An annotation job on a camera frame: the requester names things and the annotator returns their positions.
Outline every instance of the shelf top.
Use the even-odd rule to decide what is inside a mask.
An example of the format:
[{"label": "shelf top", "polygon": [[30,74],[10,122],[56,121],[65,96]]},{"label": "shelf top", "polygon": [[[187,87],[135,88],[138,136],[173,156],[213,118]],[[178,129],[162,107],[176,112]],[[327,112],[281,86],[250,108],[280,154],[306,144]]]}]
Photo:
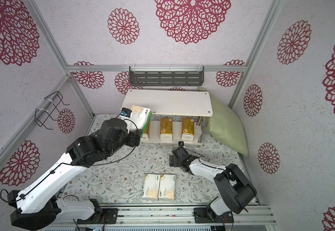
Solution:
[{"label": "shelf top", "polygon": [[213,116],[210,95],[201,91],[129,89],[122,107],[150,108],[156,115]]}]

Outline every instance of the patterned wallpaper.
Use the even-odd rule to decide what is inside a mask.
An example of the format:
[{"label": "patterned wallpaper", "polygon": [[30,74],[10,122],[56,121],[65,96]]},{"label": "patterned wallpaper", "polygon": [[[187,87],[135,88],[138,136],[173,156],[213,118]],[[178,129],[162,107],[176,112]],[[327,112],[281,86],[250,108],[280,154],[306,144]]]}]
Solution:
[{"label": "patterned wallpaper", "polygon": [[[62,90],[63,101],[59,111],[51,115],[44,126],[36,126],[25,138],[19,148],[12,154],[8,162],[0,170],[0,190],[22,190],[33,183],[47,171],[64,153],[71,142],[82,136],[88,123],[89,116],[80,104],[72,86],[68,83]],[[11,206],[0,200],[0,229],[22,230],[11,226],[10,214],[14,211]]]},{"label": "patterned wallpaper", "polygon": [[0,150],[63,76],[22,2],[0,2]]},{"label": "patterned wallpaper", "polygon": [[272,0],[36,1],[68,64],[246,61]]},{"label": "patterned wallpaper", "polygon": [[[64,73],[20,0],[0,1],[0,149],[32,114]],[[89,116],[69,83],[45,127],[35,127],[0,170],[0,190],[21,190],[59,158],[70,142],[83,135]],[[11,226],[13,208],[0,200],[0,229]]]},{"label": "patterned wallpaper", "polygon": [[280,230],[335,230],[335,2],[285,2],[234,112]]}]

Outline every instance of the aluminum rail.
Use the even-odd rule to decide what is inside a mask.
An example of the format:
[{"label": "aluminum rail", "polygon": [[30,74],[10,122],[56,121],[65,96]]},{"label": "aluminum rail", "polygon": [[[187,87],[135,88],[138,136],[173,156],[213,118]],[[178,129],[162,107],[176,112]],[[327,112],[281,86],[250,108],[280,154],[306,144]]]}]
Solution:
[{"label": "aluminum rail", "polygon": [[154,72],[154,71],[238,71],[244,72],[247,67],[243,65],[67,65],[69,72],[76,71],[132,71],[136,72]]},{"label": "aluminum rail", "polygon": [[[204,205],[186,206],[106,206],[102,208],[117,208],[116,224],[107,226],[177,226],[177,225],[221,225],[218,223],[196,224],[193,209],[205,208]],[[269,206],[246,206],[248,213],[242,211],[233,214],[234,225],[276,225],[275,218]],[[53,222],[48,227],[68,226],[68,223]]]}]

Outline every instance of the white shelf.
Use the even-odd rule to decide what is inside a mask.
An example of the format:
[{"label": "white shelf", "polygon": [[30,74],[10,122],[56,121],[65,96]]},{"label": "white shelf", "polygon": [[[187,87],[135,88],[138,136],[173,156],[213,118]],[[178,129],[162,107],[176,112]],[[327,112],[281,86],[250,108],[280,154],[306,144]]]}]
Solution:
[{"label": "white shelf", "polygon": [[[201,126],[197,126],[194,123],[194,139],[193,141],[184,141],[184,144],[190,145],[202,145],[198,143],[198,139],[202,134]],[[149,128],[149,140],[141,139],[142,143],[167,143],[178,145],[182,137],[182,122],[173,121],[173,140],[172,141],[161,141],[160,140],[160,121],[151,121]]]},{"label": "white shelf", "polygon": [[129,89],[122,107],[150,108],[156,115],[213,116],[208,92]]}]

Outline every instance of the wire hook rack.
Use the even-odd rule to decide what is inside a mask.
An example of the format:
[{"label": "wire hook rack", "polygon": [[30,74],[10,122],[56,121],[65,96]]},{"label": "wire hook rack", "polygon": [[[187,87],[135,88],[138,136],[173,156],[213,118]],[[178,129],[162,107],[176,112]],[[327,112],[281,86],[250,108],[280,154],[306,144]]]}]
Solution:
[{"label": "wire hook rack", "polygon": [[[58,97],[60,101],[59,101],[57,104],[54,104],[53,101],[56,99],[56,97]],[[62,94],[61,94],[59,91],[55,91],[54,93],[52,93],[52,94],[46,96],[45,99],[49,100],[51,103],[50,103],[46,108],[36,108],[36,109],[35,109],[34,122],[35,122],[39,127],[42,127],[42,126],[43,126],[43,127],[45,127],[46,129],[48,129],[48,130],[53,130],[53,128],[48,128],[48,127],[46,127],[46,126],[45,126],[45,122],[47,121],[48,118],[51,118],[53,121],[58,121],[57,119],[54,119],[54,118],[51,116],[51,114],[54,112],[54,110],[57,110],[57,111],[60,113],[59,109],[57,108],[57,106],[58,106],[60,103],[62,103],[64,106],[70,105],[70,104],[65,104],[65,103],[62,101],[63,98],[64,98],[64,97],[62,96]],[[47,110],[47,108],[50,107],[50,105],[53,105],[53,106],[54,106],[54,109],[49,113],[49,110]],[[46,113],[48,116],[47,116],[47,118],[45,118],[45,120],[42,122],[42,121],[40,121],[39,118],[42,116],[43,112]]]}]

